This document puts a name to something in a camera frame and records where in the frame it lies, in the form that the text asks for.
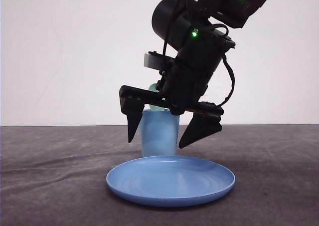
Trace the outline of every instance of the plate rim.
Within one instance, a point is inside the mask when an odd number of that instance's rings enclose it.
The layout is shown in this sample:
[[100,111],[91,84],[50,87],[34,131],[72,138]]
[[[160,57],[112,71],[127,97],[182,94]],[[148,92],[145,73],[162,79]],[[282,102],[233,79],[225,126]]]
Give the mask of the plate rim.
[[[231,182],[230,185],[228,185],[227,187],[225,187],[223,190],[219,190],[217,192],[214,192],[214,193],[209,193],[209,194],[204,194],[204,195],[200,195],[200,196],[192,196],[192,197],[167,197],[167,198],[159,198],[159,197],[145,197],[145,196],[141,196],[141,195],[135,195],[135,194],[128,194],[126,192],[123,192],[123,191],[120,191],[120,190],[117,190],[114,186],[112,186],[108,180],[109,178],[109,175],[110,173],[117,167],[121,166],[121,165],[124,165],[124,164],[128,164],[130,162],[133,162],[133,161],[140,161],[140,160],[143,160],[145,158],[167,158],[167,157],[170,157],[170,158],[189,158],[189,159],[195,159],[195,160],[202,160],[202,161],[206,161],[206,162],[210,162],[210,163],[213,163],[213,164],[216,164],[220,167],[223,167],[224,169],[226,169],[226,171],[228,171],[232,176],[233,176],[233,181]],[[211,161],[211,160],[207,160],[207,159],[203,159],[203,158],[197,158],[197,157],[192,157],[192,156],[184,156],[184,155],[156,155],[156,156],[147,156],[147,157],[140,157],[140,158],[136,158],[136,159],[132,159],[132,160],[129,160],[129,161],[126,161],[126,162],[123,162],[117,166],[115,166],[113,169],[111,169],[107,175],[106,175],[106,183],[107,185],[110,187],[110,189],[113,191],[117,191],[117,192],[120,192],[121,194],[125,194],[125,195],[128,195],[128,196],[131,196],[131,197],[137,197],[137,198],[143,198],[143,199],[152,199],[152,200],[182,200],[182,199],[196,199],[196,198],[202,198],[202,197],[208,197],[208,196],[212,196],[212,195],[215,195],[215,194],[219,194],[223,191],[227,191],[227,190],[231,190],[235,184],[235,181],[236,181],[236,177],[235,177],[235,174],[227,167],[219,164],[219,163],[216,163],[214,161]]]

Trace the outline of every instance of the green led light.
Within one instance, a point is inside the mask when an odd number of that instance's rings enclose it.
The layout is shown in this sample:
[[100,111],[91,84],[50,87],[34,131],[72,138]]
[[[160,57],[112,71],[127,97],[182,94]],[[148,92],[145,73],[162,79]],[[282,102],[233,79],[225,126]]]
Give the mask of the green led light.
[[198,29],[194,28],[194,30],[191,32],[191,36],[192,36],[193,38],[198,37]]

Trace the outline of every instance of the plastic plate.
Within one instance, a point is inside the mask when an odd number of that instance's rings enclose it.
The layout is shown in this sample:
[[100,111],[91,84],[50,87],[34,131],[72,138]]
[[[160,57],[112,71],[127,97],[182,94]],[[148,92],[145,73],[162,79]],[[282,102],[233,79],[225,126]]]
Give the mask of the plastic plate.
[[185,207],[224,196],[233,188],[235,175],[209,160],[151,156],[116,166],[106,182],[116,195],[137,204]]

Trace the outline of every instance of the mint green object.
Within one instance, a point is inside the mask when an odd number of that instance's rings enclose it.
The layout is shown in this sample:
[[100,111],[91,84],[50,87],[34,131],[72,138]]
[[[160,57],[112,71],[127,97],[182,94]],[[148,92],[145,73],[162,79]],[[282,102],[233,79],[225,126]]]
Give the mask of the mint green object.
[[[149,87],[149,91],[158,92],[158,90],[156,90],[156,83],[152,84]],[[153,110],[153,111],[163,111],[164,110],[163,107],[159,107],[159,106],[156,106],[156,105],[150,105],[150,109]]]

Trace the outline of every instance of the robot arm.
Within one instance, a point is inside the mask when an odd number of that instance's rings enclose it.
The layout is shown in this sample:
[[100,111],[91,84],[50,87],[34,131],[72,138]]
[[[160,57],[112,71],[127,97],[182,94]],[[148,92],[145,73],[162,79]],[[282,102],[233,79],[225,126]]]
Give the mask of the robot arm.
[[[156,7],[152,26],[164,40],[163,54],[149,52],[145,66],[160,72],[157,93],[130,86],[119,92],[121,111],[128,120],[128,140],[132,141],[142,118],[145,104],[169,108],[171,114],[193,112],[179,147],[183,148],[199,139],[222,130],[221,105],[230,98],[235,78],[226,61],[225,53],[235,48],[224,24],[211,24],[210,16],[230,27],[242,27],[266,0],[162,0]],[[226,33],[217,28],[223,27]],[[178,51],[176,58],[165,55],[166,44]],[[232,91],[219,105],[198,102],[207,90],[214,71],[223,60],[232,79]]]

